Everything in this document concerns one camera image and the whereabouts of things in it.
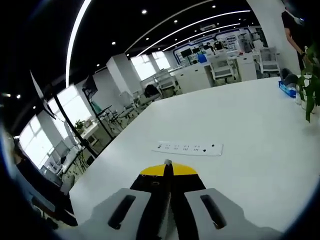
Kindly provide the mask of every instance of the yellow object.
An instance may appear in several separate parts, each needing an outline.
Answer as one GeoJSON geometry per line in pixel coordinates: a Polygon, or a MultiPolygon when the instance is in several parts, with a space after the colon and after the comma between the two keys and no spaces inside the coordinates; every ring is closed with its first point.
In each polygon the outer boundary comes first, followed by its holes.
{"type": "Polygon", "coordinates": [[[166,164],[161,164],[157,166],[150,166],[140,172],[140,175],[149,175],[149,176],[163,176],[165,172],[166,164]]]}
{"type": "Polygon", "coordinates": [[[192,167],[185,166],[182,164],[178,164],[178,163],[173,162],[172,167],[173,167],[173,175],[175,175],[175,176],[197,174],[197,172],[192,167]]]}

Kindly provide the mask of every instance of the window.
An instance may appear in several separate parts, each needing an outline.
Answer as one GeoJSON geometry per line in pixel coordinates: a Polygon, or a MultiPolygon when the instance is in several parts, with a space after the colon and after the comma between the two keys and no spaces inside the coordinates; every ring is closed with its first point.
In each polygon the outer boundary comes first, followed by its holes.
{"type": "Polygon", "coordinates": [[[53,149],[53,146],[42,130],[37,116],[34,116],[25,126],[20,134],[19,142],[34,165],[41,169],[48,159],[47,154],[53,149]]]}
{"type": "Polygon", "coordinates": [[[148,77],[156,73],[156,70],[152,65],[149,57],[145,54],[141,56],[132,57],[131,61],[141,81],[147,79],[148,77]]]}
{"type": "Polygon", "coordinates": [[[160,70],[170,68],[170,64],[163,51],[153,52],[152,56],[160,70]]]}
{"type": "MultiPolygon", "coordinates": [[[[74,85],[71,85],[65,90],[61,91],[57,97],[73,125],[75,125],[76,121],[78,120],[85,121],[91,117],[87,106],[85,105],[74,85]]],[[[52,112],[57,116],[56,119],[53,119],[53,122],[61,136],[65,139],[68,136],[65,128],[65,118],[60,112],[54,99],[51,99],[48,104],[52,112]]]]}

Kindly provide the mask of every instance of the black pole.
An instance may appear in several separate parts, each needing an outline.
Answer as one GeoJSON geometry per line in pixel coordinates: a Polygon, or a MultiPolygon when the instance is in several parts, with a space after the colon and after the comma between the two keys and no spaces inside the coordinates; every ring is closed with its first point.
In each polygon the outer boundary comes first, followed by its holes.
{"type": "Polygon", "coordinates": [[[78,131],[76,130],[75,126],[72,125],[70,119],[68,118],[65,110],[63,109],[63,107],[61,106],[61,103],[57,97],[56,93],[53,93],[53,98],[58,106],[58,108],[60,109],[63,117],[65,118],[66,122],[68,123],[68,125],[70,126],[71,130],[73,131],[73,133],[75,134],[75,136],[80,140],[80,142],[82,143],[83,146],[86,147],[86,149],[88,149],[88,151],[92,154],[92,156],[94,156],[94,158],[97,158],[98,155],[92,150],[92,148],[89,146],[88,142],[86,140],[84,140],[81,135],[78,133],[78,131]]]}
{"type": "Polygon", "coordinates": [[[107,130],[106,126],[102,123],[99,115],[96,113],[94,106],[92,106],[90,99],[88,98],[87,94],[86,94],[86,90],[83,88],[82,89],[83,94],[85,95],[86,100],[88,101],[92,111],[94,112],[95,117],[98,119],[99,123],[101,124],[101,126],[103,127],[103,129],[105,130],[105,132],[109,135],[109,137],[111,138],[111,140],[114,140],[115,138],[113,136],[111,136],[110,132],[107,130]]]}

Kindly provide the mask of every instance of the power strip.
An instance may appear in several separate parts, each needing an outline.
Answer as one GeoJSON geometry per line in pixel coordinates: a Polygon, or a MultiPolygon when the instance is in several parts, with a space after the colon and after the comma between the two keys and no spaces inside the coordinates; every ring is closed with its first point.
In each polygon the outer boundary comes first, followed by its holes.
{"type": "Polygon", "coordinates": [[[152,151],[190,156],[221,156],[224,145],[221,143],[181,143],[159,141],[153,146],[152,151]]]}

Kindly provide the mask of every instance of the black ceiling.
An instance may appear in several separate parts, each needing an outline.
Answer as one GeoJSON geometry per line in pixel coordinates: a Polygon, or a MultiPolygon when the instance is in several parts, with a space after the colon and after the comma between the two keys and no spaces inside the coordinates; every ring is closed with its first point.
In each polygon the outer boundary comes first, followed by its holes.
{"type": "MultiPolygon", "coordinates": [[[[198,4],[199,0],[189,1],[106,1],[92,0],[78,29],[71,57],[71,82],[83,80],[89,73],[104,67],[113,55],[124,53],[139,37],[152,27],[172,16],[173,14],[198,4]]],[[[5,42],[1,72],[1,92],[12,95],[21,94],[20,99],[14,97],[2,99],[4,104],[5,122],[9,128],[17,120],[23,110],[26,115],[13,134],[21,131],[22,127],[40,111],[32,109],[36,105],[34,90],[29,70],[41,88],[60,79],[58,87],[65,86],[66,57],[70,34],[83,0],[42,0],[15,1],[8,7],[5,19],[5,42]]],[[[136,56],[146,47],[166,35],[199,20],[218,14],[251,10],[246,0],[213,0],[195,6],[169,19],[147,36],[138,41],[128,50],[130,57],[136,56]]],[[[220,23],[220,27],[241,23],[243,26],[255,25],[258,21],[254,13],[237,13],[221,16],[201,24],[188,27],[149,49],[146,53],[164,49],[172,45],[175,39],[181,41],[193,36],[200,25],[220,23]]]]}

